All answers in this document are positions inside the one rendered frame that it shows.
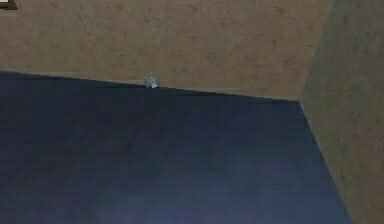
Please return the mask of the small pale blue glass object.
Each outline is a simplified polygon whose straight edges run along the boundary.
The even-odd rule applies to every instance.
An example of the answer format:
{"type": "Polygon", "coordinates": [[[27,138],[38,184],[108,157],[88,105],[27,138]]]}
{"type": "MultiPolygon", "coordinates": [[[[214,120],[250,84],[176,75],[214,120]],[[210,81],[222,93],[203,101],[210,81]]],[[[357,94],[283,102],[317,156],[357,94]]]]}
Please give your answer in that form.
{"type": "Polygon", "coordinates": [[[146,88],[158,88],[158,84],[153,73],[150,73],[149,76],[144,78],[144,86],[146,88]]]}

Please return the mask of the brown framed wall picture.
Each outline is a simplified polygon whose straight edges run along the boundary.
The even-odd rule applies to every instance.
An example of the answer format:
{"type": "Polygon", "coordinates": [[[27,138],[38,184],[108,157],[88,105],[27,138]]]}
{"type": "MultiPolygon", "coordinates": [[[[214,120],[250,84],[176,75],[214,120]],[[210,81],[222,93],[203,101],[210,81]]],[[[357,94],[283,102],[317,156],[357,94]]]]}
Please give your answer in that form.
{"type": "Polygon", "coordinates": [[[18,7],[14,0],[0,0],[0,9],[17,10],[18,7]]]}

